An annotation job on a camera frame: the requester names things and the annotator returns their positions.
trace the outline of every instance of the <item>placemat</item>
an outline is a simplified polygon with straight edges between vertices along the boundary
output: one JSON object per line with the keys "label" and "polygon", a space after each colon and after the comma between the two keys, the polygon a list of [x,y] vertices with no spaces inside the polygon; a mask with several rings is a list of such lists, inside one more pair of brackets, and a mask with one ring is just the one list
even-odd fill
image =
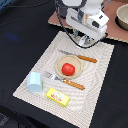
{"label": "placemat", "polygon": [[[79,90],[61,81],[54,81],[44,77],[44,71],[56,74],[54,65],[59,58],[64,56],[58,49],[97,59],[97,63],[81,60],[84,65],[83,72],[78,78],[72,79],[72,81],[84,85],[84,90]],[[66,33],[59,32],[30,71],[41,74],[43,91],[36,93],[29,92],[27,89],[27,79],[25,78],[13,93],[13,96],[50,112],[79,128],[88,128],[91,123],[113,49],[113,45],[103,42],[99,42],[89,49],[78,49]],[[70,101],[66,107],[46,97],[46,92],[50,87],[70,97]]]}

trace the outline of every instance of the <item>red tomato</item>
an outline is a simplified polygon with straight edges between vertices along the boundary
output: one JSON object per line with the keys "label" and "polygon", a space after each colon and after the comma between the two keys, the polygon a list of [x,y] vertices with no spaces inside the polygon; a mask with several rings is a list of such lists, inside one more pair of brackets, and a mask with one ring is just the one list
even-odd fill
{"label": "red tomato", "polygon": [[65,63],[62,66],[62,73],[67,76],[72,76],[75,73],[75,67],[72,64]]}

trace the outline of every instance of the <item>knife handle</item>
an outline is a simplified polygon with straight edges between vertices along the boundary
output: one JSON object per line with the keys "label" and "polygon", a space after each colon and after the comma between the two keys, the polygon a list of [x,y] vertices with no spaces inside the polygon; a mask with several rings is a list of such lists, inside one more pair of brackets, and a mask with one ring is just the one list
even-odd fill
{"label": "knife handle", "polygon": [[63,79],[63,83],[71,85],[71,86],[76,87],[76,88],[79,88],[81,90],[85,89],[85,87],[83,85],[77,84],[75,82],[72,82],[72,81],[69,81],[69,80],[66,80],[66,79]]}
{"label": "knife handle", "polygon": [[89,57],[86,57],[86,56],[78,55],[77,57],[80,58],[80,59],[82,59],[82,60],[90,61],[90,62],[93,62],[93,63],[96,63],[97,62],[96,59],[89,58]]}

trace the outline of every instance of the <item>butter knife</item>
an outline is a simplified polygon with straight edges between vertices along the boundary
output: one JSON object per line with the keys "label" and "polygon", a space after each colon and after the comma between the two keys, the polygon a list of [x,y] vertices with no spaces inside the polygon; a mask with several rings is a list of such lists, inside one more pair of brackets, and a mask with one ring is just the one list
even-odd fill
{"label": "butter knife", "polygon": [[69,52],[66,52],[66,51],[63,51],[63,50],[59,50],[59,49],[58,49],[58,51],[61,52],[61,53],[66,54],[66,55],[74,55],[74,56],[77,56],[79,59],[82,59],[82,60],[90,61],[90,62],[93,62],[93,63],[96,63],[97,62],[96,59],[89,58],[89,57],[86,57],[86,56],[76,55],[76,54],[69,53]]}

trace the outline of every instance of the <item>table surface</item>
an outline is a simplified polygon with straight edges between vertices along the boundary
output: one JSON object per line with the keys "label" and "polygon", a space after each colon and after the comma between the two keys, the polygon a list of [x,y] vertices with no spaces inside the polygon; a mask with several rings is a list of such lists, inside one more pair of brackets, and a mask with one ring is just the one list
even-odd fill
{"label": "table surface", "polygon": [[[15,5],[37,5],[44,1],[16,0]],[[0,12],[0,105],[51,128],[77,128],[12,96],[57,33],[63,31],[61,27],[48,24],[54,11],[52,0],[38,7],[5,8]],[[110,39],[104,42],[115,48],[90,128],[127,128],[128,44]]]}

